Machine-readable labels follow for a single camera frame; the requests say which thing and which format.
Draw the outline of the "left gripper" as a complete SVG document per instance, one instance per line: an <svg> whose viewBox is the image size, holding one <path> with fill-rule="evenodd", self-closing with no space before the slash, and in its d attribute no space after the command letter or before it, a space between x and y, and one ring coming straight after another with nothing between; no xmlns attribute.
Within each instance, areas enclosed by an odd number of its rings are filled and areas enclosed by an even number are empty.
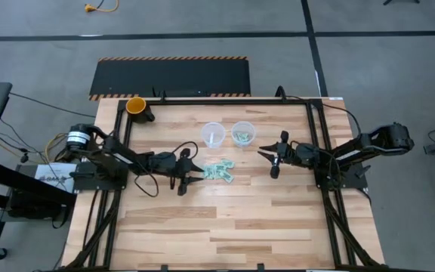
<svg viewBox="0 0 435 272"><path fill-rule="evenodd" d="M169 187L175 188L176 181L179 180L177 194L183 196L187 193L187 185L199 181L203 178L189 177L190 172L204 172L204 170L194 164L190 159L190 149L184 148L179 156L175 153L162 152L150 157L150 169L153 173L169 178Z"/></svg>

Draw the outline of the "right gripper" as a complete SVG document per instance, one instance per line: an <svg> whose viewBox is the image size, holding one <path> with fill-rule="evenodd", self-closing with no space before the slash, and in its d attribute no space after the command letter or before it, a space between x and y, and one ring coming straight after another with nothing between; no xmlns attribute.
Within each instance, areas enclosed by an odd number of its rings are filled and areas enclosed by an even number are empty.
<svg viewBox="0 0 435 272"><path fill-rule="evenodd" d="M282 131L280 141L268 146L259 147L260 150L274 152L276 155L258 151L265 159L272 163L270 177L277 179L279 177L281 164L295 165L302 168L312 169L313 164L318 156L317 147L311 144L297 144L295 148L288 143L289 134Z"/></svg>

